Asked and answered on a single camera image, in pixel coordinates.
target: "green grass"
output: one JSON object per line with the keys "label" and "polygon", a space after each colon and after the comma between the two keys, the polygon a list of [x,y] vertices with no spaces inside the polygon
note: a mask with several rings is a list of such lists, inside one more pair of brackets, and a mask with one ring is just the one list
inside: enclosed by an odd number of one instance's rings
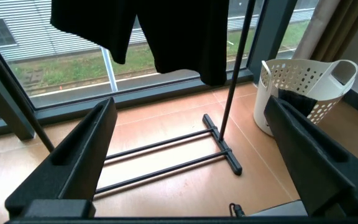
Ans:
{"label": "green grass", "polygon": [[[281,50],[295,48],[301,40],[308,23],[306,21],[290,24],[284,35]],[[236,55],[240,34],[240,32],[230,32],[227,35],[227,40],[233,43],[227,43],[228,60],[233,59]],[[250,29],[244,51],[245,54],[249,53],[254,35],[255,29]],[[148,45],[137,45],[128,48],[125,65],[119,65],[115,62],[112,62],[112,65],[115,74],[136,72],[147,68],[154,68],[154,58]],[[44,77],[38,86],[56,85],[107,75],[101,53],[57,57],[36,62],[12,63],[11,68],[19,81],[24,79],[26,73],[42,69]]]}

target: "curtain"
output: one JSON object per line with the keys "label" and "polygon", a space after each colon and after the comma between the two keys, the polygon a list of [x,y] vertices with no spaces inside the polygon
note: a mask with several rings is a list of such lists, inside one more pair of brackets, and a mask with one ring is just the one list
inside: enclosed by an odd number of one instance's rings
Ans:
{"label": "curtain", "polygon": [[358,0],[320,0],[293,58],[332,62],[358,30]]}

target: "floor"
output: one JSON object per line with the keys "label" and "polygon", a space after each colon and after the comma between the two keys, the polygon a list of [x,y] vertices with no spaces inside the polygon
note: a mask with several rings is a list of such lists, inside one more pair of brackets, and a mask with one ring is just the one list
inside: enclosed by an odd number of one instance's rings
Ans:
{"label": "floor", "polygon": [[[254,123],[256,87],[238,85],[225,140],[243,167],[238,177],[227,162],[213,162],[180,170],[162,178],[99,195],[96,216],[216,216],[229,215],[229,203],[252,214],[299,198],[273,138]],[[208,113],[220,127],[227,88],[129,108],[119,112],[108,154],[204,129]],[[45,130],[57,145],[79,120]],[[358,157],[358,111],[339,103],[319,124]],[[182,141],[105,165],[98,187],[117,183],[185,161],[218,152],[211,137]],[[20,142],[0,137],[0,223],[8,219],[6,197],[37,167],[48,152],[39,138]]]}

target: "laundry basket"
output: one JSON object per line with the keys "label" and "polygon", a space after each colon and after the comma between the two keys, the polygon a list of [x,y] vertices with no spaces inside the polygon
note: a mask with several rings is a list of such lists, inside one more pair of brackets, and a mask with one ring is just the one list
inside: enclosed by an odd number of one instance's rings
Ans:
{"label": "laundry basket", "polygon": [[255,122],[261,130],[272,135],[264,109],[270,95],[278,96],[278,89],[283,89],[317,100],[307,117],[318,124],[351,89],[357,74],[358,66],[350,60],[329,63],[303,59],[262,61],[254,108]]}

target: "black metal rack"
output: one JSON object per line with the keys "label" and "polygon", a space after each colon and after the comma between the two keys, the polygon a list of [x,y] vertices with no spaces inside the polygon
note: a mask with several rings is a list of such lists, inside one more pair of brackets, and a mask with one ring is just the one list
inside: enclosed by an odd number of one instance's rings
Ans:
{"label": "black metal rack", "polygon": [[168,172],[172,172],[172,171],[184,168],[184,167],[192,166],[194,164],[204,162],[204,161],[207,161],[210,159],[214,159],[219,156],[224,156],[226,158],[231,169],[233,170],[233,173],[235,173],[236,175],[241,175],[242,167],[241,167],[240,163],[238,162],[238,160],[236,159],[236,157],[234,156],[232,150],[229,148],[229,146],[224,141],[224,132],[226,130],[227,120],[229,119],[230,108],[231,108],[231,104],[232,104],[232,100],[233,100],[233,96],[234,96],[234,90],[236,89],[237,78],[239,76],[239,70],[240,70],[240,66],[241,66],[242,56],[244,54],[244,48],[246,46],[246,40],[247,40],[247,36],[248,36],[250,22],[252,19],[252,12],[254,10],[254,6],[255,6],[255,0],[248,1],[247,11],[246,11],[246,15],[244,18],[244,24],[242,26],[241,37],[240,37],[240,41],[239,41],[239,48],[238,48],[237,55],[236,55],[236,62],[234,64],[233,76],[232,76],[232,80],[231,80],[231,84],[230,84],[229,93],[227,96],[226,107],[225,107],[224,114],[223,114],[223,121],[222,121],[222,126],[221,126],[220,132],[218,131],[218,128],[212,122],[212,119],[208,116],[208,114],[204,114],[203,122],[204,122],[205,126],[207,127],[207,129],[205,129],[205,130],[198,131],[195,133],[186,134],[184,136],[176,137],[173,139],[168,139],[165,141],[157,142],[154,144],[150,144],[148,146],[142,146],[137,149],[132,149],[129,151],[113,154],[113,155],[107,156],[106,161],[115,159],[115,158],[118,158],[121,156],[126,156],[129,154],[137,153],[140,151],[148,150],[153,147],[163,146],[163,145],[170,144],[173,142],[192,138],[192,137],[199,136],[201,134],[206,134],[206,133],[211,133],[212,137],[214,138],[216,144],[219,146],[219,149],[221,151],[217,152],[215,154],[212,154],[212,155],[204,156],[199,159],[195,159],[195,160],[185,162],[185,163],[182,163],[182,164],[179,164],[176,166],[162,169],[162,170],[150,173],[150,174],[142,175],[140,177],[136,177],[133,179],[125,180],[123,182],[112,184],[107,187],[103,187],[101,189],[97,189],[95,192],[95,195],[109,191],[109,190],[116,189],[118,187],[123,187],[123,186],[129,185],[129,184],[133,184],[135,182],[139,182],[139,181],[142,181],[145,179],[153,178],[158,175],[166,174]]}

